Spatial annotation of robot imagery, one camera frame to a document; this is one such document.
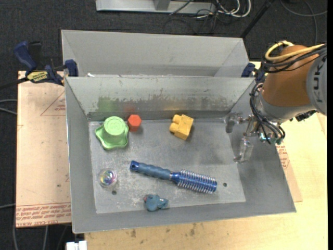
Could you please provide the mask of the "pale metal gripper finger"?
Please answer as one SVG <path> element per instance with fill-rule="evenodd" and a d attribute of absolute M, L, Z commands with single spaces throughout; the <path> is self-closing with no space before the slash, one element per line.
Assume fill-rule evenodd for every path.
<path fill-rule="evenodd" d="M 243 116 L 238 114 L 228 114 L 225 118 L 225 131 L 226 133 L 232 133 L 235 124 L 243 122 Z"/>
<path fill-rule="evenodd" d="M 250 159 L 254 147 L 250 142 L 250 137 L 251 135 L 248 132 L 244 132 L 242 136 L 237 136 L 234 139 L 234 147 L 236 150 L 234 155 L 235 163 L 244 163 Z"/>

